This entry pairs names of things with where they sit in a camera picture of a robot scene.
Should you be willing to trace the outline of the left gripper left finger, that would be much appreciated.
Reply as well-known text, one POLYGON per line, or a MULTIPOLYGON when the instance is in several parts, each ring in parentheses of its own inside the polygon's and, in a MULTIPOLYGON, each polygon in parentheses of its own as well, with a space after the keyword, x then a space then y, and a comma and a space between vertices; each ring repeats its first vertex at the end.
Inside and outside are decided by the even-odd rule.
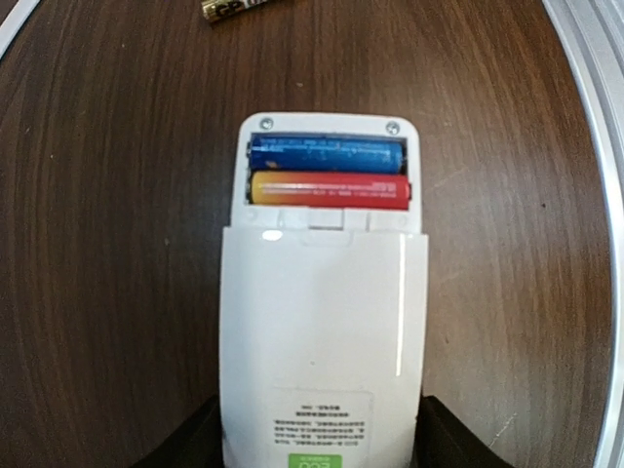
POLYGON ((211 396, 155 450, 132 468, 222 468, 219 397, 211 396))

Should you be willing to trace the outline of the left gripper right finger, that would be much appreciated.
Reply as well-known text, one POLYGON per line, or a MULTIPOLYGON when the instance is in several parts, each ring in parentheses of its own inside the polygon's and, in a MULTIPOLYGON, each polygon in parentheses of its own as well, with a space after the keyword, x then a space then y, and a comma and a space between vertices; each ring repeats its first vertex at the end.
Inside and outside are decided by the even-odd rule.
POLYGON ((510 468, 437 397, 420 399, 412 466, 510 468))

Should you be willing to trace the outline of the white air conditioner remote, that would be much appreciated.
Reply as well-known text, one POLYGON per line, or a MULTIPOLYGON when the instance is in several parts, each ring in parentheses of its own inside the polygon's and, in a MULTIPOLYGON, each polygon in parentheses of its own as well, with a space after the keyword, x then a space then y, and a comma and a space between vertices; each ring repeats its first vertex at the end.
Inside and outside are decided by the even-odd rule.
POLYGON ((257 113, 223 230, 219 396, 227 467, 408 467, 423 375, 420 141, 399 117, 257 113), (406 211, 249 201, 253 137, 400 142, 406 211))

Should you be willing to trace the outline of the white battery cover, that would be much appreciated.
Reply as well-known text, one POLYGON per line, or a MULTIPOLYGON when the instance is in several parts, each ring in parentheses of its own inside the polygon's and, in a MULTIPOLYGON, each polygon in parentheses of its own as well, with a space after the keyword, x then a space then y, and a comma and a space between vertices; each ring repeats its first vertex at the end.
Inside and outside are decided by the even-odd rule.
POLYGON ((39 5, 39 0, 18 0, 0 26, 0 59, 39 5))

